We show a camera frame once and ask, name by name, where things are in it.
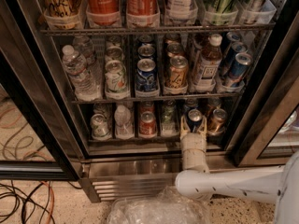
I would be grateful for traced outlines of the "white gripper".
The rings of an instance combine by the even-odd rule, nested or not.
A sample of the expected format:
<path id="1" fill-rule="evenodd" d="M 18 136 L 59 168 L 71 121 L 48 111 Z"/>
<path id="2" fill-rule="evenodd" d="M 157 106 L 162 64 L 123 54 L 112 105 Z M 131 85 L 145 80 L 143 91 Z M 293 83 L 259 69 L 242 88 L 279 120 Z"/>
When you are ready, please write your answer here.
<path id="1" fill-rule="evenodd" d="M 206 117 L 197 130 L 198 133 L 190 133 L 186 116 L 180 118 L 180 146 L 182 152 L 182 168 L 184 170 L 196 170 L 200 173 L 208 173 L 206 162 Z"/>

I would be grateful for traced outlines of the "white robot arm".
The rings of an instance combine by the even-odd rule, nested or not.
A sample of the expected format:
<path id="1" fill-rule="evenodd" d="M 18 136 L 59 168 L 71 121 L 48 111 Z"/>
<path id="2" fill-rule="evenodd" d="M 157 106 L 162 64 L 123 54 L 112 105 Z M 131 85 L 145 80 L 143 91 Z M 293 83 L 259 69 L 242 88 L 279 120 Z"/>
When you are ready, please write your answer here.
<path id="1" fill-rule="evenodd" d="M 193 133 L 187 119 L 180 119 L 182 171 L 177 191 L 203 200 L 220 194 L 276 206 L 273 224 L 299 224 L 299 152 L 282 166 L 212 173 L 206 161 L 206 132 Z"/>

